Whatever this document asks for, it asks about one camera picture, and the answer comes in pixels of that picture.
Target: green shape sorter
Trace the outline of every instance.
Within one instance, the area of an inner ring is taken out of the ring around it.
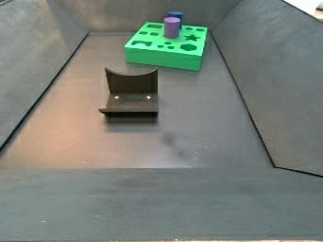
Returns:
[[[125,45],[127,62],[199,71],[207,27],[181,26],[179,37],[164,37],[164,24],[147,22]]]

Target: gray floor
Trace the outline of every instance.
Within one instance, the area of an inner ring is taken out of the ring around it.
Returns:
[[[131,34],[91,35],[44,96],[0,168],[269,167],[265,152],[208,37],[200,72],[159,68],[157,120],[108,120],[104,68],[145,73],[127,64]]]
[[[211,38],[157,122],[105,120],[104,67],[151,69],[129,36],[87,38],[1,152],[0,240],[323,239],[323,180],[271,167]]]

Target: shape hole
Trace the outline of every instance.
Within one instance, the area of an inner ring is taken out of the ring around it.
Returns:
[[[196,50],[196,46],[191,43],[185,43],[185,44],[180,45],[180,49],[183,49],[185,51],[193,51],[193,50]]]
[[[189,36],[184,36],[184,37],[187,38],[185,41],[196,42],[197,39],[200,39],[200,37],[197,37],[195,34],[191,34]]]
[[[136,45],[136,44],[139,44],[139,43],[144,44],[147,47],[149,47],[149,46],[152,45],[152,42],[144,42],[144,41],[133,41],[133,42],[131,43],[131,45]]]
[[[148,27],[151,27],[151,28],[161,28],[160,25],[148,25]]]

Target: black bracket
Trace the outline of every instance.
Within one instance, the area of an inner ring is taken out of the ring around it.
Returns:
[[[107,68],[104,70],[109,95],[105,108],[99,111],[105,115],[157,114],[157,68],[144,75],[125,75]]]

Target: gray wall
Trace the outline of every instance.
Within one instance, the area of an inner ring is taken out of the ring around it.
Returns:
[[[0,4],[8,3],[10,0],[0,0]]]
[[[213,35],[273,163],[323,175],[323,24],[243,0]]]
[[[181,10],[184,23],[211,29],[241,0],[57,0],[89,31],[133,31],[147,21],[161,22],[168,10]]]
[[[0,6],[0,146],[85,35],[56,0]]]

